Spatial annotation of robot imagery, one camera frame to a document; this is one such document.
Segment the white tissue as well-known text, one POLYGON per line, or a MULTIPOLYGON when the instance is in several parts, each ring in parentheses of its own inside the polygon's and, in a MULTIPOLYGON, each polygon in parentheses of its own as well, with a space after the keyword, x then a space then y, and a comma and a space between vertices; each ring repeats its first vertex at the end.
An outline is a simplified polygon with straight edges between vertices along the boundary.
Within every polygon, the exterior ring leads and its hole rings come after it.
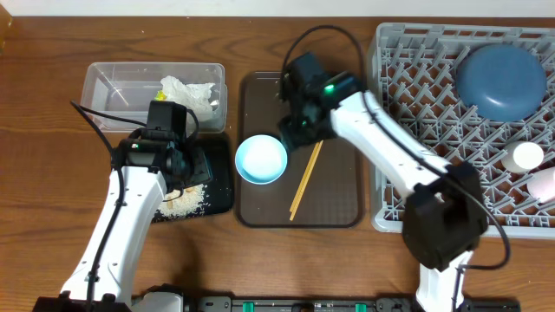
POLYGON ((207 121, 214 117, 214 108, 219 105, 219 100, 211 101, 214 83, 184 84, 171 75, 161 79, 160 83, 161 90, 167 96, 165 101, 172 101, 193 110, 199 121, 207 121))

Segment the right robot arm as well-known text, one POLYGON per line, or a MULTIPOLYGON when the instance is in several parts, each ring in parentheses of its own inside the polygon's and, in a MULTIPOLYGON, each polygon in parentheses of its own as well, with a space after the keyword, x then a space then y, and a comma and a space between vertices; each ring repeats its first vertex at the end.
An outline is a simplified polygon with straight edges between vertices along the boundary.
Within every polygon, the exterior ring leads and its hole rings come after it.
POLYGON ((279 123, 288 149, 341 138, 386 175, 404 202, 403 241, 420 264, 416 301, 425 311, 457 310, 463 275, 488 227, 474 167, 421 145, 352 74, 288 69, 279 95, 291 111, 279 123))

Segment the light blue bowl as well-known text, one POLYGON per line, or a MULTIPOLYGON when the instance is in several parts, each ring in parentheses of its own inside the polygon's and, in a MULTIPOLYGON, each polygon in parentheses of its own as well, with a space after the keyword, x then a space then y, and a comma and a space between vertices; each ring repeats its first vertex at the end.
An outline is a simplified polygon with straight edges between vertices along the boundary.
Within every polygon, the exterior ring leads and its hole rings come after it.
POLYGON ((281 177, 288 165, 283 144, 273 136, 258 134, 244 140, 235 153, 239 176, 254 185, 268 185, 281 177))

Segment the rice pile with nuts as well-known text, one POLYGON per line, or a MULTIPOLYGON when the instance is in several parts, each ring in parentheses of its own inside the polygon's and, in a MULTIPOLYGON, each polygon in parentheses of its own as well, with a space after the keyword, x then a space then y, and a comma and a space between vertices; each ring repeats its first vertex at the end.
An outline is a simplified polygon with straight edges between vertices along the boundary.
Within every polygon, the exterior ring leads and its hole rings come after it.
POLYGON ((196 185, 186 188, 183 192, 179 190, 168 193, 158 211, 167 218, 189 218, 199 216, 205 212, 206 185, 196 185))

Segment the yellow snack wrapper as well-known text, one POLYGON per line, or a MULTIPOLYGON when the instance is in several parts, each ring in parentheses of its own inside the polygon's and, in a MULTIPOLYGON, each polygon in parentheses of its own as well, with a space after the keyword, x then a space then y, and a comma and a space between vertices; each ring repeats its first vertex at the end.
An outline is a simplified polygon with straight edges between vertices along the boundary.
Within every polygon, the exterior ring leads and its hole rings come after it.
POLYGON ((158 91, 155 98, 156 101, 165 101, 167 99, 167 96, 163 93, 162 90, 158 91))

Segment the pink cup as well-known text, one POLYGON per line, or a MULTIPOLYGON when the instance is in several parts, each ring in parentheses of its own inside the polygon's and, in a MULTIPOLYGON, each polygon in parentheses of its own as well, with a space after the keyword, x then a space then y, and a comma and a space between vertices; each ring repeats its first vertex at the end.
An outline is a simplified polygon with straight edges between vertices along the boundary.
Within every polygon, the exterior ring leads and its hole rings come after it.
POLYGON ((535 172, 526 185, 528 193, 540 203, 554 200, 554 173, 553 167, 535 172))

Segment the dark blue bowl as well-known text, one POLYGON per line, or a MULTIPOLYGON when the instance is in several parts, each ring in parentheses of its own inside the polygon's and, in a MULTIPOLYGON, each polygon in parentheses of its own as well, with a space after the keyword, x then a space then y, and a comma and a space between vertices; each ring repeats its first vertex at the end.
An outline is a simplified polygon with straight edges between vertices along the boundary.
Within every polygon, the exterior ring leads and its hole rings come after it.
POLYGON ((459 66, 455 87, 463 104, 477 107, 479 116, 512 122, 536 112, 547 90, 547 77, 527 50, 493 44, 475 50, 459 66))

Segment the cream white cup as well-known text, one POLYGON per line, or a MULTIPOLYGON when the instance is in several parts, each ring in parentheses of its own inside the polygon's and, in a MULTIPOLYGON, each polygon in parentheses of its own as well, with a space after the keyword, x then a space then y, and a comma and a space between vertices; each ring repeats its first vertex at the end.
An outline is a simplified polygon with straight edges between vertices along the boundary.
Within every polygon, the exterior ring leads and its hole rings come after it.
POLYGON ((504 147, 506 155, 501 159, 502 165, 509 172, 524 173, 538 167, 544 159, 540 145, 528 141, 516 141, 504 147))

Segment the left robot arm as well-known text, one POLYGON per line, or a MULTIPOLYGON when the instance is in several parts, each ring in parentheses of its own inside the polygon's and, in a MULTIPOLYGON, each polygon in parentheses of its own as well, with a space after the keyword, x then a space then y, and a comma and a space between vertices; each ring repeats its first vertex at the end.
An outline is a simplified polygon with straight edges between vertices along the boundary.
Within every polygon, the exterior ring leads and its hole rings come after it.
POLYGON ((40 296, 36 311, 185 311, 186 296, 163 284, 133 300, 140 254, 155 212, 174 190, 210 181, 202 145, 124 139, 114 150, 108 194, 87 249, 56 297, 40 296))

